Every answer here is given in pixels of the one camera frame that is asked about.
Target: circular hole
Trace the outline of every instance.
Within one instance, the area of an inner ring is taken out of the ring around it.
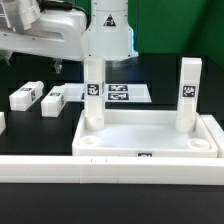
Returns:
[[[79,139],[79,145],[87,147],[96,147],[99,146],[101,140],[96,136],[85,136]]]
[[[203,139],[193,138],[188,141],[188,148],[207,150],[210,148],[210,143]]]

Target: small white block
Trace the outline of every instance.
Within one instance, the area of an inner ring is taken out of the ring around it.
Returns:
[[[40,81],[26,83],[9,96],[11,110],[26,111],[43,95],[43,87]]]
[[[41,102],[43,117],[58,117],[67,103],[67,87],[55,86]]]
[[[0,135],[5,130],[5,116],[3,112],[0,112]]]

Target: white wall edge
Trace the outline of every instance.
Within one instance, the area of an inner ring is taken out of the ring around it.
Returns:
[[[1,183],[224,185],[224,159],[0,156]]]

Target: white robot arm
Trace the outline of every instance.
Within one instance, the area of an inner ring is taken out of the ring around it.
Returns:
[[[41,12],[36,0],[0,0],[1,53],[81,61],[88,55],[86,23],[81,11]]]
[[[120,61],[138,55],[128,25],[127,0],[92,0],[87,30],[82,11],[41,12],[36,0],[0,0],[0,24],[0,53],[6,58],[11,52],[74,61],[87,56]]]

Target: cable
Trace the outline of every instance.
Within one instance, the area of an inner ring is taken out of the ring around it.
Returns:
[[[140,4],[139,0],[136,0],[136,9],[137,9],[137,22],[136,22],[136,33],[135,33],[135,44],[134,49],[137,50],[137,42],[138,42],[138,35],[139,35],[139,21],[140,21]]]

